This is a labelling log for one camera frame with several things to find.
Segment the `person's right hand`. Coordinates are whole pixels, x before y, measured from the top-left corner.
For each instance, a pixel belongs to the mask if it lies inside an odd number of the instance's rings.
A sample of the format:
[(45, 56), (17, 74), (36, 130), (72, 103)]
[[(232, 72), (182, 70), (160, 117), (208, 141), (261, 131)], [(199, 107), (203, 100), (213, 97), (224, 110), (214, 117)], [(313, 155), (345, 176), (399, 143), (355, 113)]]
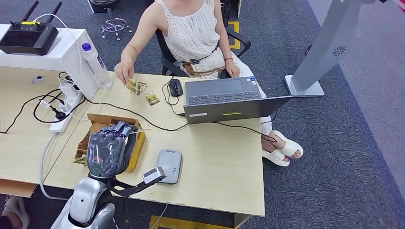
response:
[(115, 76), (126, 86), (134, 76), (134, 63), (121, 61), (115, 66)]

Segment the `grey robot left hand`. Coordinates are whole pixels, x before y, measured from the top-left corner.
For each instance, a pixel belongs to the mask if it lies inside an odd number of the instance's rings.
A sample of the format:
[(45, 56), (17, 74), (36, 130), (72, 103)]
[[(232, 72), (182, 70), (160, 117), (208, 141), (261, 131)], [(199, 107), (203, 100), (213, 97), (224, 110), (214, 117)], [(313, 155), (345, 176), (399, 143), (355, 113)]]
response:
[(123, 173), (129, 166), (138, 130), (135, 125), (118, 121), (91, 132), (86, 154), (89, 175), (108, 179)]

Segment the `person's left hand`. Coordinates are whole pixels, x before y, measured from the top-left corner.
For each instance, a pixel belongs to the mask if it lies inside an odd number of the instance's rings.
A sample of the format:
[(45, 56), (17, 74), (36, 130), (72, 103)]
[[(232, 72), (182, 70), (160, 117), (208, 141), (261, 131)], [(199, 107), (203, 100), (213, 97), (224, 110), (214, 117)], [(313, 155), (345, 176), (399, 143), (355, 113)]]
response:
[(226, 71), (228, 72), (228, 74), (230, 75), (230, 77), (232, 77), (232, 78), (239, 77), (240, 70), (234, 63), (233, 58), (225, 59), (225, 68), (226, 68)]

